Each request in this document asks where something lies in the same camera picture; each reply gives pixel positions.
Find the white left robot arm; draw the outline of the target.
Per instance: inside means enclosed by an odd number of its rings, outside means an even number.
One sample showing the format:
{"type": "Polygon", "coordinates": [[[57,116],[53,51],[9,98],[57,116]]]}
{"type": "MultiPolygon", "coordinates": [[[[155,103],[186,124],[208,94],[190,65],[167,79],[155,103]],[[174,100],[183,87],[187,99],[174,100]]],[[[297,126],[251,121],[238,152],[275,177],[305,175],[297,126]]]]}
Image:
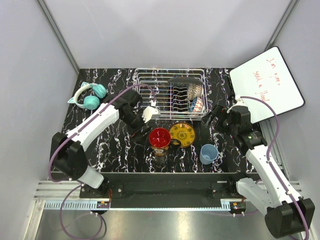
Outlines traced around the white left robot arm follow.
{"type": "Polygon", "coordinates": [[[100,107],[85,121],[67,133],[57,132],[51,140],[49,164],[74,180],[90,187],[97,198],[108,193],[108,186],[102,174],[88,164],[86,150],[90,144],[110,125],[122,120],[129,134],[138,139],[149,132],[144,128],[153,116],[159,115],[156,100],[144,109],[134,111],[140,101],[140,95],[126,89],[119,95],[108,96],[100,107]]]}

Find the blue triangle patterned bowl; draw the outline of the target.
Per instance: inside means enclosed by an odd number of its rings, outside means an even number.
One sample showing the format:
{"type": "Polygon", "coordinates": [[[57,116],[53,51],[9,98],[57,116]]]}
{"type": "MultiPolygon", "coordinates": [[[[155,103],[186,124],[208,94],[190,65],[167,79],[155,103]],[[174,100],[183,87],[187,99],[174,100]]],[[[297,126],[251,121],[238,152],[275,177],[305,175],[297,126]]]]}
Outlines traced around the blue triangle patterned bowl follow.
{"type": "Polygon", "coordinates": [[[203,107],[204,107],[204,104],[202,99],[200,97],[196,97],[190,105],[189,112],[201,113],[203,111],[203,107]]]}

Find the black floral square plate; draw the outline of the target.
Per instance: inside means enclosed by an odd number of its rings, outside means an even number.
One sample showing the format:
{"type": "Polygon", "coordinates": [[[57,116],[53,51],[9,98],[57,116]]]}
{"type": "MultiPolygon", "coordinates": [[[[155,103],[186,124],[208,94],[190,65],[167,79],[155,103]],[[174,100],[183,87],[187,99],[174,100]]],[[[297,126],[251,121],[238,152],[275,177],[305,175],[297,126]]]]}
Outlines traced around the black floral square plate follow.
{"type": "Polygon", "coordinates": [[[202,85],[202,81],[194,77],[172,77],[167,80],[170,84],[194,84],[202,85]]]}

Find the red interior mug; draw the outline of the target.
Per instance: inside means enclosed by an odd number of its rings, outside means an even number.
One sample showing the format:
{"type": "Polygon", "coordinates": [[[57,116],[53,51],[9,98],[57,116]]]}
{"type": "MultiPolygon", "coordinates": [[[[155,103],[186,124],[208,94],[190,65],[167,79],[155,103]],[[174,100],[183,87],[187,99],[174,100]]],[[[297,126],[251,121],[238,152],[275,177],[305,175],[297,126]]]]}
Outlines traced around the red interior mug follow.
{"type": "Polygon", "coordinates": [[[148,140],[156,156],[164,156],[169,148],[182,146],[180,140],[173,138],[167,129],[161,127],[153,129],[148,136],[148,140]]]}

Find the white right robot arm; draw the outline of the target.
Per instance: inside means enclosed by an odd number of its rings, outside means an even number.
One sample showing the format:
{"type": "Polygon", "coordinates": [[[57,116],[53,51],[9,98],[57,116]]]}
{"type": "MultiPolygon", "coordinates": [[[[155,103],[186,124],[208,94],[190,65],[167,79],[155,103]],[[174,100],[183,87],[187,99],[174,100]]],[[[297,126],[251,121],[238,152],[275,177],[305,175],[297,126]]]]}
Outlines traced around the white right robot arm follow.
{"type": "Polygon", "coordinates": [[[235,105],[227,109],[217,104],[205,119],[207,125],[216,119],[214,129],[233,138],[264,183],[265,189],[262,189],[252,178],[239,175],[227,185],[228,195],[249,200],[264,216],[274,238],[305,232],[308,239],[315,205],[311,199],[303,198],[280,170],[263,135],[253,130],[248,107],[235,105]]]}

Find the white wire dish rack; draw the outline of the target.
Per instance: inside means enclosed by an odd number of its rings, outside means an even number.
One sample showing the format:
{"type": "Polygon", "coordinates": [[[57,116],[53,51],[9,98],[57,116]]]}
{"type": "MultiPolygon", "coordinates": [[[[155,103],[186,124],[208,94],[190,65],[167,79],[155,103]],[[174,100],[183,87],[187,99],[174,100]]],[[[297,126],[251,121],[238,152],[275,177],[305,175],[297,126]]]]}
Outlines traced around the white wire dish rack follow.
{"type": "Polygon", "coordinates": [[[132,79],[134,84],[146,84],[153,89],[162,120],[200,121],[209,113],[207,79],[202,68],[136,68],[132,79]],[[190,112],[193,102],[187,95],[190,84],[168,83],[170,78],[197,78],[202,81],[202,112],[190,112]]]}

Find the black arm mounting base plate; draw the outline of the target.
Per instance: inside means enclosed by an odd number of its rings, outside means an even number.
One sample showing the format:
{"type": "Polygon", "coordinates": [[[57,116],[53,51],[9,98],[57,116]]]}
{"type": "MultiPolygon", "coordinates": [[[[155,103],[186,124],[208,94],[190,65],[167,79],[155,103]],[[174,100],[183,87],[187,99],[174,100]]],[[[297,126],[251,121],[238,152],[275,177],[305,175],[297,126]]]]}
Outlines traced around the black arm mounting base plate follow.
{"type": "Polygon", "coordinates": [[[87,185],[80,198],[111,197],[113,209],[213,209],[222,199],[240,199],[236,181],[258,180],[257,173],[117,173],[104,172],[101,190],[87,185]]]}

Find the yellow patterned plate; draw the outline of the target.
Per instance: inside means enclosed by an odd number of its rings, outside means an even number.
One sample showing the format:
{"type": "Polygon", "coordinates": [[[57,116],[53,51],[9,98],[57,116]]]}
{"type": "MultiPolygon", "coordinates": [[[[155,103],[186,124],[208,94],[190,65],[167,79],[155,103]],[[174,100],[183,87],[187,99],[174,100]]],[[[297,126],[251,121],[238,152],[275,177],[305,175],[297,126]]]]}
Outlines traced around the yellow patterned plate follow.
{"type": "Polygon", "coordinates": [[[186,122],[178,122],[169,130],[173,139],[181,142],[181,148],[190,147],[196,140],[196,131],[192,125],[186,122]]]}

